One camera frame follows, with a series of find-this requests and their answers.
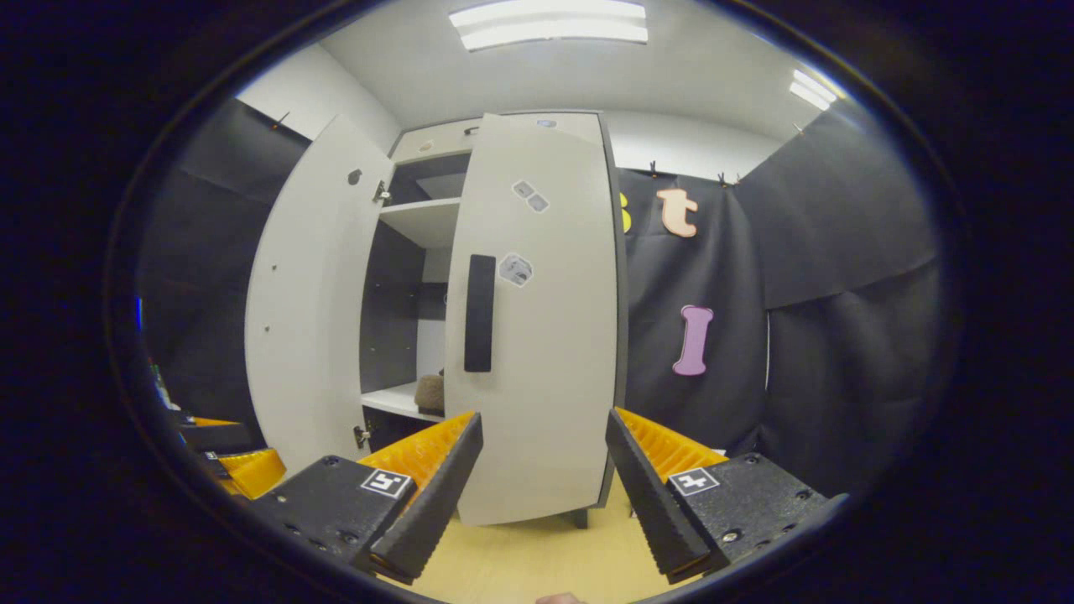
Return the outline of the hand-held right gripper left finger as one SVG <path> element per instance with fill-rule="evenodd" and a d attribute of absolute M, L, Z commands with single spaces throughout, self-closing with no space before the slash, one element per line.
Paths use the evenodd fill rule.
<path fill-rule="evenodd" d="M 337 567 L 409 585 L 440 543 L 482 448 L 481 415 L 469 412 L 360 461 L 322 456 L 250 508 Z"/>

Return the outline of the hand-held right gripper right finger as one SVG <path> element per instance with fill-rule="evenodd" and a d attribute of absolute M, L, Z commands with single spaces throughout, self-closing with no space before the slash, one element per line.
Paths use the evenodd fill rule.
<path fill-rule="evenodd" d="M 824 497 L 759 452 L 723 456 L 628 409 L 607 417 L 613 459 L 661 575 L 728 573 L 806 538 L 847 494 Z"/>

